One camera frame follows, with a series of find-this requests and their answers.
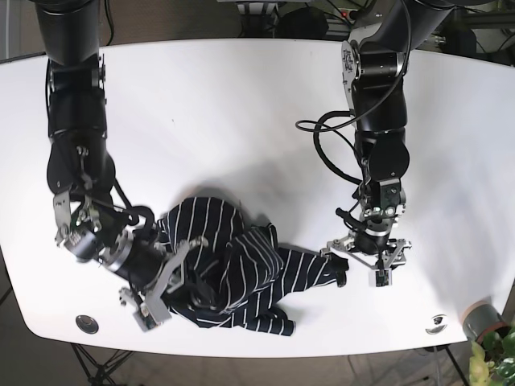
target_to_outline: wire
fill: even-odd
[[[411,17],[410,17],[410,12],[408,11],[408,7],[406,5],[406,0],[401,0],[401,3],[402,3],[402,6],[404,8],[404,13],[406,14],[406,21],[407,21],[407,30],[408,30],[408,44],[406,46],[406,52],[405,52],[405,55],[404,55],[404,63],[402,64],[402,68],[401,68],[401,71],[399,72],[399,75],[397,75],[397,77],[395,78],[395,81],[392,83],[392,85],[390,86],[390,88],[388,89],[388,91],[385,92],[385,95],[379,100],[377,101],[374,106],[372,106],[370,109],[368,109],[366,112],[362,113],[359,117],[354,117],[353,119],[351,119],[350,121],[346,121],[345,123],[342,123],[341,125],[337,125],[337,126],[329,126],[329,125],[326,125],[325,123],[318,123],[318,122],[315,122],[315,121],[310,121],[310,120],[301,120],[301,121],[298,121],[295,123],[295,127],[299,130],[302,130],[302,131],[306,131],[308,133],[326,133],[328,131],[335,131],[335,130],[338,130],[338,129],[342,129],[346,126],[349,126],[355,122],[358,122],[359,120],[363,119],[364,117],[368,116],[371,112],[373,112],[375,109],[377,109],[385,100],[386,98],[389,97],[389,95],[394,91],[394,89],[398,86],[398,84],[400,83],[400,81],[402,80],[402,77],[404,75],[404,73],[406,72],[406,69],[407,69],[407,66],[408,66],[408,61],[409,61],[409,58],[410,58],[410,52],[411,52]],[[307,127],[304,127],[302,125],[304,124],[308,124],[308,125],[320,125],[322,127],[324,127],[324,129],[311,129],[311,128],[307,128]]]
[[[507,43],[507,42],[508,42],[512,37],[514,37],[514,36],[515,36],[515,32],[513,32],[510,36],[508,36],[508,37],[506,38],[506,40],[505,40],[505,41],[504,41],[504,42],[499,46],[499,48],[497,48],[497,52],[499,52],[500,50],[502,50],[502,47],[504,47],[504,46],[505,46],[505,44],[506,44],[506,43]]]
[[[331,118],[334,117],[349,117],[350,112],[349,111],[331,111],[330,113],[324,114],[319,122],[325,122]],[[352,145],[352,143],[341,133],[334,131],[338,136],[343,138],[352,148],[352,150],[356,153],[356,148]],[[356,177],[352,177],[351,175],[348,175],[344,173],[342,170],[340,170],[334,163],[332,163],[328,156],[323,152],[322,146],[320,145],[320,133],[318,131],[313,133],[313,144],[315,145],[316,153],[319,155],[320,159],[324,163],[325,166],[328,167],[330,171],[332,171],[335,175],[341,177],[345,181],[348,181],[350,183],[353,183],[355,185],[359,185],[361,183],[360,179],[357,179]]]
[[[13,287],[12,286],[10,286],[9,289],[7,289],[7,291],[2,295],[2,298],[0,298],[0,306],[9,297],[11,292],[13,292]]]
[[[464,375],[464,372],[461,371],[461,368],[459,367],[458,362],[456,362],[456,359],[453,356],[453,354],[451,353],[451,350],[449,350],[449,346],[445,347],[445,351],[446,351],[447,355],[449,355],[449,359],[451,360],[456,371],[458,372],[459,378],[461,378],[463,385],[470,386],[470,384],[468,383],[467,377]]]
[[[111,14],[111,0],[104,0],[104,9],[105,9],[105,17],[107,18],[107,23],[109,24],[109,30],[111,31],[111,36],[109,37],[109,41],[106,46],[110,46],[114,39],[114,23],[113,23],[113,15]]]
[[[484,49],[484,47],[481,45],[481,43],[480,43],[480,42],[478,42],[477,40],[476,40],[476,43],[477,43],[477,45],[478,45],[478,46],[480,46],[481,50],[483,50],[483,52],[484,52],[486,55],[488,55],[488,53],[486,52],[486,50]]]
[[[483,10],[477,10],[476,8],[468,8],[467,6],[460,6],[462,10],[468,10],[469,12],[474,12],[475,14],[483,14]]]

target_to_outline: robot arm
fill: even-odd
[[[350,211],[336,211],[351,232],[329,242],[323,253],[344,253],[367,265],[373,271],[372,285],[391,285],[392,270],[406,263],[404,250],[411,247],[409,241],[389,238],[406,208],[401,178],[410,155],[405,146],[407,111],[402,77],[410,50],[418,47],[456,5],[473,3],[376,0],[361,11],[348,41],[343,42],[344,89],[356,129],[356,160],[363,176],[355,194],[361,213],[356,219]],[[325,125],[329,117],[331,114],[326,114],[315,128],[335,129]],[[377,258],[375,265],[365,261],[370,256]]]
[[[171,317],[161,296],[183,285],[183,262],[203,239],[179,243],[175,253],[155,244],[154,214],[133,207],[116,178],[106,147],[105,65],[99,55],[100,0],[33,0],[45,43],[48,137],[47,182],[54,196],[56,243],[79,262],[99,261],[129,283],[122,304],[147,331]],[[125,208],[113,205],[115,188]],[[72,212],[72,203],[78,207]],[[142,228],[130,231],[139,217]]]

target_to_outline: white stripe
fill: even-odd
[[[207,320],[207,319],[197,319],[198,322],[206,322],[206,323],[211,323],[211,324],[220,324],[220,323],[225,323],[225,322],[214,322],[212,320]]]
[[[307,266],[307,273],[306,273],[306,285],[304,286],[304,290],[307,288],[307,282],[309,281],[309,270],[311,269],[311,266],[313,265],[313,261],[315,261],[315,257],[311,259],[311,263]]]
[[[326,261],[325,263],[322,264],[322,267],[320,268],[319,274],[316,275],[316,279],[315,279],[315,281],[313,281],[313,285],[316,285],[316,282],[319,280],[320,274],[322,273],[323,268],[326,266],[327,263],[328,262]]]
[[[231,302],[231,283],[229,283],[229,276],[225,277],[225,282],[227,283],[227,306],[224,308],[224,310],[228,310]]]
[[[274,298],[274,286],[270,287],[270,301],[268,302],[268,309],[272,308],[272,299]]]
[[[263,234],[259,231],[257,231],[257,235],[259,236],[259,238],[263,241],[263,245],[265,245],[265,249],[268,249],[268,252],[270,253],[268,255],[268,257],[270,258],[270,263],[272,264],[272,272],[271,272],[271,275],[273,277],[275,277],[275,275],[277,274],[277,270],[278,270],[278,267],[275,269],[274,266],[277,264],[277,261],[274,261],[274,258],[273,256],[275,256],[275,250],[271,247],[270,244],[268,244],[268,242],[266,241],[265,237],[263,236]]]
[[[227,262],[227,267],[225,267],[224,274],[222,274],[222,278],[220,279],[220,288],[218,289],[218,292],[222,291],[222,284],[224,284],[225,276],[227,275],[227,272],[229,271],[229,267],[231,266],[231,260]]]
[[[318,285],[314,285],[314,287],[323,287],[325,285],[328,285],[328,284],[332,284],[336,281],[336,279],[331,279],[330,281],[328,281],[327,283],[322,283],[322,284],[318,284]]]
[[[208,227],[208,219],[209,219],[209,204],[211,203],[211,197],[208,198],[208,208],[206,210],[206,220],[204,221],[204,230],[202,231],[202,237],[206,236],[206,229]],[[196,263],[193,265],[193,269],[196,269],[196,267],[199,266],[200,263],[200,256],[202,255],[202,249],[204,248],[203,245],[199,248],[199,254],[196,257]]]
[[[173,309],[173,311],[178,315],[178,316],[181,316],[183,318],[185,318],[186,320],[188,320],[190,323],[192,322],[190,319],[186,318],[184,315],[182,315],[178,310],[176,310],[174,307],[170,307]]]
[[[200,274],[200,277],[203,277],[205,276],[206,273],[208,273],[212,267],[214,267],[215,265],[218,265],[219,261],[218,260],[214,260],[213,263],[211,263],[201,274]]]
[[[192,207],[192,214],[191,214],[192,219],[190,220],[190,230],[187,231],[187,241],[190,241],[190,239],[192,238],[193,219],[195,219],[195,205],[196,205],[196,197],[193,199],[193,207]]]
[[[252,244],[249,239],[247,239],[247,236],[246,234],[243,234],[241,235],[241,237],[243,237],[245,239],[245,241],[247,241],[247,243],[249,243],[250,246],[252,246],[252,248],[254,248],[254,250],[257,252],[257,254],[261,257],[261,260],[263,261],[263,263],[265,263],[266,265],[266,268],[268,269],[268,272],[269,274],[271,274],[271,267],[268,265],[268,263],[266,262],[265,258],[263,257],[263,255],[261,254],[261,252],[259,251],[259,248],[257,246],[255,246],[254,244]],[[250,259],[250,260],[253,260],[252,257],[250,257],[250,255],[248,254],[247,252],[247,249],[245,249],[245,253],[247,254],[247,257]],[[265,273],[265,281],[268,281],[268,275]]]
[[[247,247],[245,247],[245,244],[243,244],[238,239],[236,239],[236,241],[243,247],[243,250],[245,251],[245,255],[249,258],[249,260],[254,263],[254,269],[256,271],[256,285],[254,286],[253,291],[255,291],[256,288],[258,287],[258,282],[259,282],[258,263],[252,257],[250,257],[249,251],[247,251]]]
[[[237,302],[232,303],[229,307],[233,307],[235,305],[238,305],[243,300],[243,298],[246,295],[247,281],[245,279],[245,271],[243,270],[243,260],[241,259],[241,257],[240,257],[240,267],[241,267],[241,279],[243,281],[243,293],[241,294],[241,298]]]
[[[295,274],[295,280],[293,280],[293,285],[291,286],[291,292],[295,291],[295,285],[297,284],[297,280],[299,279],[300,268],[303,266],[304,253],[300,255],[299,267],[297,268],[297,273]]]
[[[233,220],[234,220],[235,215],[236,215],[236,208],[233,207],[233,216],[231,217],[231,233],[229,234],[230,240],[233,238],[233,232],[234,232]]]
[[[284,276],[286,276],[287,274],[287,271],[288,271],[288,265],[290,264],[290,257],[291,257],[291,249],[290,251],[288,252],[288,258],[286,259],[286,267],[284,269]],[[282,293],[281,293],[281,298],[284,297],[284,278],[282,279],[282,283],[281,283],[281,286],[282,286]]]
[[[216,233],[215,233],[215,241],[212,243],[213,253],[215,252],[216,240],[218,239],[218,233],[220,232],[220,226],[222,224],[222,216],[223,215],[224,215],[224,202],[222,201],[221,205],[220,205],[220,218],[218,219],[218,228],[216,229]]]
[[[254,234],[253,234],[253,233],[254,233],[254,232],[249,232],[249,235],[250,235],[250,236],[253,238],[253,240],[256,242],[256,245],[257,245],[257,246],[262,246],[262,244],[261,244],[261,243],[259,243],[258,239],[257,239],[256,237],[254,237]],[[263,260],[263,262],[266,264],[266,267],[268,268],[268,270],[269,270],[269,272],[270,272],[269,276],[270,276],[270,277],[274,277],[274,276],[275,276],[275,270],[274,270],[274,261],[273,261],[273,259],[272,259],[272,256],[268,256],[268,257],[269,257],[269,259],[268,259],[268,260],[269,260],[269,262],[271,263],[271,265],[269,265],[269,264],[268,264],[268,261],[267,261],[267,260],[265,260],[265,258],[264,258],[264,257],[263,257],[263,255],[261,254],[261,252],[259,252],[258,248],[256,247],[255,249],[256,249],[256,250],[257,250],[257,252],[259,253],[259,256],[261,256],[261,259]],[[263,249],[263,252],[266,254],[266,243],[265,243],[265,248]]]
[[[256,318],[259,316],[259,306],[260,306],[260,299],[261,299],[261,292],[257,294],[257,301],[256,301]]]
[[[232,317],[233,317],[232,315],[231,315],[231,316],[229,316],[227,319],[225,319],[225,320],[224,320],[221,324],[219,324],[217,327],[221,327],[221,326],[223,326],[224,324],[226,324],[226,322],[228,322],[229,320],[231,320],[231,318],[232,318]]]
[[[182,206],[183,206],[183,203],[180,203],[179,210],[177,211],[177,219],[175,219],[174,244],[171,246],[173,248],[174,253],[177,253],[177,228],[179,227],[179,217],[180,217],[180,210],[181,210]],[[170,228],[170,213],[168,213],[168,228]]]

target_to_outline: striped shirt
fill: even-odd
[[[276,303],[336,280],[325,257],[279,247],[273,224],[245,230],[241,213],[221,199],[185,199],[158,226],[159,242],[171,252],[181,240],[209,242],[187,255],[185,285],[163,295],[172,313],[199,327],[292,335],[295,322]]]

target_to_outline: metal bracket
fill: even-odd
[[[395,248],[395,250],[391,253],[384,252],[381,255],[380,258],[383,260],[383,269],[380,269],[377,263],[371,265],[361,257],[350,252],[350,250],[354,248],[354,235],[352,234],[352,232],[350,232],[348,236],[342,239],[328,241],[328,246],[326,248],[323,248],[320,251],[320,254],[322,256],[326,256],[329,253],[344,253],[345,255],[351,257],[356,261],[359,261],[362,265],[366,266],[367,268],[373,271],[373,273],[371,274],[372,286],[385,286],[392,284],[392,269],[399,265],[404,265],[406,263],[404,250],[410,249],[411,243],[404,239],[392,240],[391,242],[389,241],[389,247]]]
[[[173,293],[184,284],[184,260],[191,250],[201,245],[207,247],[208,241],[199,236],[191,241],[182,241],[175,255],[168,253],[155,284],[145,291],[143,302],[134,299],[130,289],[122,288],[120,290],[122,305],[130,303],[137,307],[134,317],[144,331],[159,326],[171,318],[170,311],[161,297],[165,292]]]
[[[54,196],[54,216],[56,217],[56,243],[60,246],[70,235],[72,209],[70,208],[70,191],[63,191]]]

